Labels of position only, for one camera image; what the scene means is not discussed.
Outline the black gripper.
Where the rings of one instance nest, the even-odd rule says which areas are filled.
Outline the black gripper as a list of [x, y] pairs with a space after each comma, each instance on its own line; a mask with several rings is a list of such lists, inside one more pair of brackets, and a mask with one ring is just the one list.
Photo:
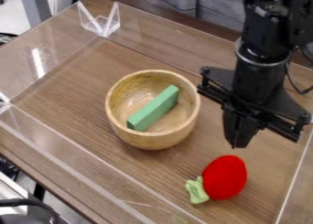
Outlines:
[[235, 72], [229, 69], [202, 67], [202, 82], [197, 91], [221, 105], [224, 136], [233, 148], [247, 148], [260, 130], [269, 129], [293, 142], [299, 142], [312, 114], [292, 99], [284, 88], [273, 92], [260, 104], [247, 101], [233, 91]]

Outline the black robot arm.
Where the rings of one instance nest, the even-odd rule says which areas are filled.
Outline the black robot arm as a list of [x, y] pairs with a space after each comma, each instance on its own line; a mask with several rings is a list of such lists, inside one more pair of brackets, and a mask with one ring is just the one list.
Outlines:
[[235, 148], [247, 147], [263, 129], [296, 142], [312, 122], [284, 83], [295, 50], [313, 42], [313, 0], [244, 0], [244, 6], [236, 68], [201, 68], [197, 87], [221, 104], [224, 135]]

